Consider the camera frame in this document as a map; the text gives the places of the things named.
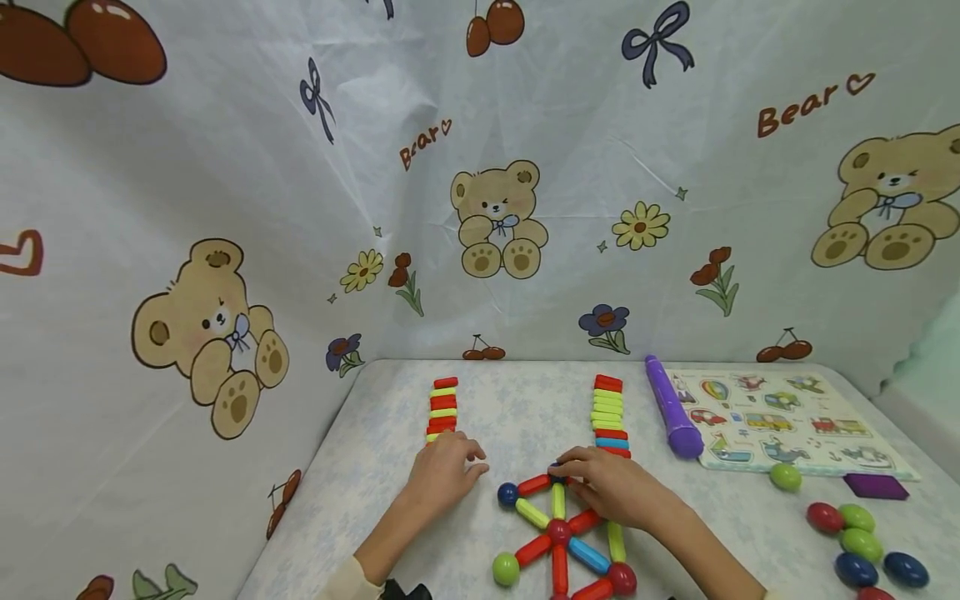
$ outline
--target sleeve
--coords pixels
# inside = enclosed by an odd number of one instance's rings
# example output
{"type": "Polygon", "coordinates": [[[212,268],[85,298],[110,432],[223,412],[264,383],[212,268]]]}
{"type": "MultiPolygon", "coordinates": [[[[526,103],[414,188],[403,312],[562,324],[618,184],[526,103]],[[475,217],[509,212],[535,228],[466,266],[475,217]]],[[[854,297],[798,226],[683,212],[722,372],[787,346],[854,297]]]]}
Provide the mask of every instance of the sleeve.
{"type": "Polygon", "coordinates": [[[333,574],[316,600],[378,600],[383,587],[367,581],[360,563],[351,555],[333,574]]]}

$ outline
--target stack of magnetic sticks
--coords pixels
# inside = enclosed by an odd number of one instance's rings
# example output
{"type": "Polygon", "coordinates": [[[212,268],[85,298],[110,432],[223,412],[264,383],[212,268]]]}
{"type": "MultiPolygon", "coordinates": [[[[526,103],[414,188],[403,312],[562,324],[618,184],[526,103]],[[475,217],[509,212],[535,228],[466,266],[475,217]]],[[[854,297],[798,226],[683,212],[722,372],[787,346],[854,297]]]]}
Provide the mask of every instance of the stack of magnetic sticks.
{"type": "Polygon", "coordinates": [[[596,376],[590,422],[598,448],[630,458],[630,442],[623,429],[623,381],[601,374],[596,376]]]}
{"type": "Polygon", "coordinates": [[[430,421],[426,425],[426,442],[430,444],[445,430],[457,430],[456,377],[444,377],[433,382],[430,392],[430,421]]]}

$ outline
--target blue egg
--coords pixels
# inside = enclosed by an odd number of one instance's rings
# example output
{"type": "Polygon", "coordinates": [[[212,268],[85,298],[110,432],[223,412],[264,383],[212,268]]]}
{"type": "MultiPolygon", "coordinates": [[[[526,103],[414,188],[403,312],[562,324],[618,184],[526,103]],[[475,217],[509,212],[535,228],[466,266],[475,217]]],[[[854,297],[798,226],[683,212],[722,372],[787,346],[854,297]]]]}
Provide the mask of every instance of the blue egg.
{"type": "Polygon", "coordinates": [[[875,586],[880,578],[876,567],[870,561],[853,552],[844,552],[838,556],[833,566],[837,577],[851,588],[875,586]]]}
{"type": "Polygon", "coordinates": [[[883,559],[883,569],[890,579],[907,588],[923,588],[930,583],[924,564],[909,554],[891,552],[883,559]]]}
{"type": "Polygon", "coordinates": [[[514,506],[516,506],[516,499],[519,497],[520,490],[516,487],[515,483],[507,482],[496,491],[496,499],[499,500],[500,506],[505,509],[514,508],[514,506]]]}

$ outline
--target teddy bear print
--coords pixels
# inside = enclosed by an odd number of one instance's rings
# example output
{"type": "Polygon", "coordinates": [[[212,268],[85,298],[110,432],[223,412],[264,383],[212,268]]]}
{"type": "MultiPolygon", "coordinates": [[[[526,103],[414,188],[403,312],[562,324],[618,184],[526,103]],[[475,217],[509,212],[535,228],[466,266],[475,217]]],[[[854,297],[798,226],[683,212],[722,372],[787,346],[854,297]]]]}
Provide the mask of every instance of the teddy bear print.
{"type": "Polygon", "coordinates": [[[960,188],[960,124],[864,140],[847,152],[837,175],[847,187],[813,246],[811,258],[821,267],[862,255],[874,269],[909,269],[960,228],[960,213],[941,202],[960,188]]]}
{"type": "Polygon", "coordinates": [[[538,181],[540,169],[529,160],[453,178],[450,201],[460,217],[458,235],[467,248],[461,262],[468,275],[491,277],[503,267],[510,276],[526,279],[540,268],[540,249],[548,235],[530,218],[537,207],[538,181]]]}
{"type": "Polygon", "coordinates": [[[133,354],[152,369],[176,365],[197,404],[212,406],[213,430],[224,440],[244,432],[260,394],[287,374],[290,355],[266,306],[247,305],[237,273],[243,251],[223,239],[190,249],[166,292],[133,315],[133,354]]]}

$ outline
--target white tablecloth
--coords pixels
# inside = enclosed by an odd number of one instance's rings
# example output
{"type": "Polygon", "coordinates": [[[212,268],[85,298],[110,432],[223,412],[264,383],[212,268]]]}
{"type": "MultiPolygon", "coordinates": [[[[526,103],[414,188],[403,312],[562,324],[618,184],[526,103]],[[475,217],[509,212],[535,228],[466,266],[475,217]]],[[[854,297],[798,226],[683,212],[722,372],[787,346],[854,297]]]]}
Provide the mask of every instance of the white tablecloth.
{"type": "MultiPolygon", "coordinates": [[[[763,371],[782,366],[729,364],[729,368],[763,371]]],[[[491,470],[466,501],[421,536],[394,576],[408,591],[425,583],[438,600],[545,600],[550,596],[546,559],[524,569],[511,589],[500,589],[492,580],[493,557],[500,551],[516,551],[536,534],[519,515],[498,506],[496,489],[505,481],[518,483],[544,472],[572,445],[591,443],[588,413],[597,373],[624,381],[624,426],[634,459],[692,505],[767,587],[798,600],[853,599],[855,594],[833,574],[832,561],[841,551],[838,542],[811,529],[804,511],[818,500],[834,505],[857,502],[876,517],[876,535],[887,551],[916,556],[931,575],[926,590],[907,592],[881,573],[882,588],[898,598],[956,597],[960,486],[836,372],[804,368],[822,373],[920,472],[923,482],[906,484],[909,500],[859,499],[843,480],[819,477],[806,477],[798,493],[788,494],[774,488],[764,475],[707,470],[676,459],[666,445],[642,363],[377,361],[357,379],[240,598],[307,600],[322,588],[406,481],[423,445],[433,380],[457,375],[459,427],[487,450],[491,470]]],[[[534,499],[545,512],[548,501],[547,493],[534,499]]],[[[575,501],[569,499],[568,515],[576,510],[575,501]]],[[[606,554],[600,533],[602,529],[585,540],[606,554]]],[[[636,598],[703,597],[680,565],[649,536],[627,531],[625,538],[628,563],[638,580],[636,598]]],[[[571,559],[571,592],[593,580],[571,559]]]]}

